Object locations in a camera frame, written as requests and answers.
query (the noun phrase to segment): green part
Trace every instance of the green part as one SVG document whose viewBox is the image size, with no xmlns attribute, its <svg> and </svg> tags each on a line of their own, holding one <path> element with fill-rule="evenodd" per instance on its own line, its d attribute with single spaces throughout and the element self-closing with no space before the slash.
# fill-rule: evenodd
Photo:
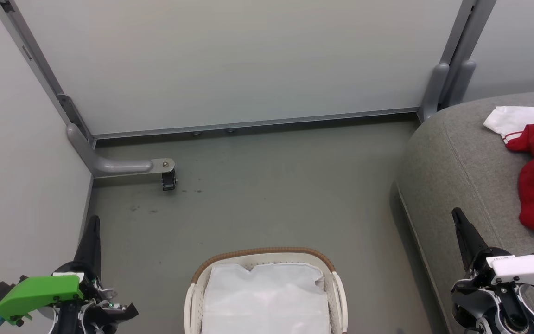
<svg viewBox="0 0 534 334">
<path fill-rule="evenodd" d="M 0 315 L 15 325 L 19 319 L 41 307 L 60 301 L 83 298 L 77 275 L 28 277 L 16 285 L 0 302 Z"/>
</svg>

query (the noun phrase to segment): white laundry basket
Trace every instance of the white laundry basket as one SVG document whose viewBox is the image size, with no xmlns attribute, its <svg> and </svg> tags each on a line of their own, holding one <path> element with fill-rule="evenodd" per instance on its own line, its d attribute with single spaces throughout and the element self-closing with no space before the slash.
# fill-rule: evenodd
<svg viewBox="0 0 534 334">
<path fill-rule="evenodd" d="M 211 269 L 219 264 L 236 263 L 250 270 L 266 263 L 307 263 L 324 274 L 324 290 L 329 303 L 331 334 L 347 332 L 347 299 L 341 278 L 331 261 L 320 252 L 300 247 L 273 247 L 228 252 L 214 256 L 195 271 L 184 301 L 184 333 L 200 334 L 203 318 L 203 294 L 210 279 Z"/>
</svg>

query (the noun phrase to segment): gray wall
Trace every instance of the gray wall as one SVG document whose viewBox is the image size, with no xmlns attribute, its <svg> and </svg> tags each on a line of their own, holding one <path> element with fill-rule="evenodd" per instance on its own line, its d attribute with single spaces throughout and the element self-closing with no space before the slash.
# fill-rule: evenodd
<svg viewBox="0 0 534 334">
<path fill-rule="evenodd" d="M 64 129 L 0 21 L 0 281 L 50 275 L 76 251 L 91 175 Z M 0 332 L 46 333 L 35 320 Z"/>
<path fill-rule="evenodd" d="M 461 0 L 17 4 L 104 135 L 417 107 Z"/>
<path fill-rule="evenodd" d="M 498 0 L 471 59 L 465 101 L 534 91 L 534 0 Z"/>
</svg>

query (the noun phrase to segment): gray fabric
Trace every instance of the gray fabric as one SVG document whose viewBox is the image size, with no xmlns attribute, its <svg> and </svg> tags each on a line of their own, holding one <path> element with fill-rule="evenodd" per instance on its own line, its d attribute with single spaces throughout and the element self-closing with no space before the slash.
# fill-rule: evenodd
<svg viewBox="0 0 534 334">
<path fill-rule="evenodd" d="M 519 172 L 530 159 L 514 154 L 483 126 L 496 106 L 534 106 L 534 93 L 492 97 L 447 108 L 415 132 L 398 187 L 452 333 L 451 288 L 464 269 L 451 210 L 461 207 L 488 245 L 515 255 L 534 251 L 534 231 L 519 221 Z M 534 288 L 528 290 L 534 309 Z"/>
</svg>

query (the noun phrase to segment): white cloth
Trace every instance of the white cloth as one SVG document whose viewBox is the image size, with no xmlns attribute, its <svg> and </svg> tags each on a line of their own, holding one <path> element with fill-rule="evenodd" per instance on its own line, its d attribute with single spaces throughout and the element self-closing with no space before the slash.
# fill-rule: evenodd
<svg viewBox="0 0 534 334">
<path fill-rule="evenodd" d="M 534 107 L 498 106 L 483 125 L 502 136 L 504 143 L 521 136 L 528 124 L 534 124 Z"/>
<path fill-rule="evenodd" d="M 330 334 L 320 269 L 309 264 L 212 268 L 203 298 L 202 334 Z"/>
</svg>

